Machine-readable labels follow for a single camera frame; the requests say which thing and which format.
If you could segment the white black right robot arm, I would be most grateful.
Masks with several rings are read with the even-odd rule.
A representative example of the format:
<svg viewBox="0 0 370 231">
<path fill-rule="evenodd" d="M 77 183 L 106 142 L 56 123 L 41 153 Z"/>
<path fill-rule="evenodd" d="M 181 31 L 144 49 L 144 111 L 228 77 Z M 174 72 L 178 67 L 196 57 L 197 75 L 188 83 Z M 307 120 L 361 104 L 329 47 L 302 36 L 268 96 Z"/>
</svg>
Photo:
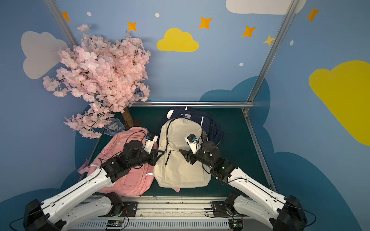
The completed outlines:
<svg viewBox="0 0 370 231">
<path fill-rule="evenodd" d="M 210 168 L 210 174 L 222 184 L 238 189 L 241 195 L 230 196 L 225 204 L 240 215 L 247 215 L 273 231 L 302 231 L 308 220 L 300 201 L 285 197 L 248 176 L 241 168 L 222 158 L 216 145 L 207 141 L 193 142 L 188 150 L 180 150 L 190 164 L 200 162 Z"/>
</svg>

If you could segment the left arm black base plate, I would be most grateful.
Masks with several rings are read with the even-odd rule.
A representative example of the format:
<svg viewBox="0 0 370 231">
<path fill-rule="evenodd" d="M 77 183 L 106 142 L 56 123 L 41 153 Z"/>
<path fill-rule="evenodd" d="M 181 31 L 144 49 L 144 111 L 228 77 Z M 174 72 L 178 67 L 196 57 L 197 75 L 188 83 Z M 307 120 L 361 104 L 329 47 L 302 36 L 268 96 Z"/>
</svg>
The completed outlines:
<svg viewBox="0 0 370 231">
<path fill-rule="evenodd" d="M 137 212 L 138 202 L 122 202 L 115 206 L 112 211 L 113 217 L 135 217 Z"/>
</svg>

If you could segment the pink backpack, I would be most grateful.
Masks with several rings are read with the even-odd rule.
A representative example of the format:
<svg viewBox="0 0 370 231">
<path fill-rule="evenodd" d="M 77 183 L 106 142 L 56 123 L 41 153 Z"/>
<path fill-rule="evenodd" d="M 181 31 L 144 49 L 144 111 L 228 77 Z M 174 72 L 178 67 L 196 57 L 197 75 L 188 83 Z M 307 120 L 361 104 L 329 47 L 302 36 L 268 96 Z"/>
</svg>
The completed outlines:
<svg viewBox="0 0 370 231">
<path fill-rule="evenodd" d="M 128 131 L 117 133 L 111 137 L 110 141 L 103 146 L 103 149 L 98 152 L 97 157 L 89 164 L 86 169 L 87 175 L 91 175 L 101 165 L 100 159 L 107 160 L 113 157 L 114 154 L 123 150 L 125 143 L 131 140 L 139 140 L 145 144 L 144 136 L 148 134 L 146 128 L 133 127 Z M 132 168 L 126 176 L 118 179 L 111 187 L 105 187 L 99 190 L 99 193 L 115 192 L 119 196 L 140 196 L 147 191 L 154 180 L 154 167 L 149 164 L 144 164 L 142 167 Z"/>
</svg>

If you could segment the beige and navy backpack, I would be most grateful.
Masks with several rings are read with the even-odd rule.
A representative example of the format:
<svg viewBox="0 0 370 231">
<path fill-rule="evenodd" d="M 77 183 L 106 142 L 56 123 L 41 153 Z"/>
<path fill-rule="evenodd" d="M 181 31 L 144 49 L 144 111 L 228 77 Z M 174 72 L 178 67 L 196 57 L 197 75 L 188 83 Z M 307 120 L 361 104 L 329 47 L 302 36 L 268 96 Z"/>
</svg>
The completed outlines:
<svg viewBox="0 0 370 231">
<path fill-rule="evenodd" d="M 159 150 L 164 155 L 156 162 L 153 174 L 163 188 L 197 188 L 205 187 L 211 180 L 200 162 L 190 164 L 180 150 L 189 151 L 186 137 L 194 134 L 201 141 L 207 140 L 200 124 L 186 118 L 167 121 L 161 128 Z"/>
</svg>

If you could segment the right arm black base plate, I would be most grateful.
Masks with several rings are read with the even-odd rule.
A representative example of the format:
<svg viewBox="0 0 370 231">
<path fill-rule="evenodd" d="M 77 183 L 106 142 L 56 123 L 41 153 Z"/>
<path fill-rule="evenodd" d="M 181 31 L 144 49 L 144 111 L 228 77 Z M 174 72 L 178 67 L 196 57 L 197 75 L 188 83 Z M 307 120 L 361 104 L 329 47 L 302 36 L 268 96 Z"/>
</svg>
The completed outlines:
<svg viewBox="0 0 370 231">
<path fill-rule="evenodd" d="M 240 214 L 234 208 L 234 202 L 211 201 L 211 208 L 215 217 L 247 217 L 248 215 Z"/>
</svg>

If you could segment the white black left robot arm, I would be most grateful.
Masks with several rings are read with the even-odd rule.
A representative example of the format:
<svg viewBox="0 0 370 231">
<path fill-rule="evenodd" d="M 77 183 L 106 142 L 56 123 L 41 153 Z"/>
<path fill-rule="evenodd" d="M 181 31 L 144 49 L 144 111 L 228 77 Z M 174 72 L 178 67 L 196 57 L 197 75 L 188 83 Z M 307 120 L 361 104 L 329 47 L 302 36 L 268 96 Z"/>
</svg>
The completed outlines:
<svg viewBox="0 0 370 231">
<path fill-rule="evenodd" d="M 26 205 L 23 227 L 26 231 L 67 231 L 86 220 L 103 215 L 117 216 L 124 212 L 122 200 L 117 193 L 108 193 L 103 198 L 79 207 L 79 203 L 95 192 L 113 186 L 137 166 L 156 162 L 164 151 L 148 150 L 141 141 L 126 143 L 123 150 L 112 158 L 103 160 L 101 165 L 83 181 L 65 191 Z"/>
</svg>

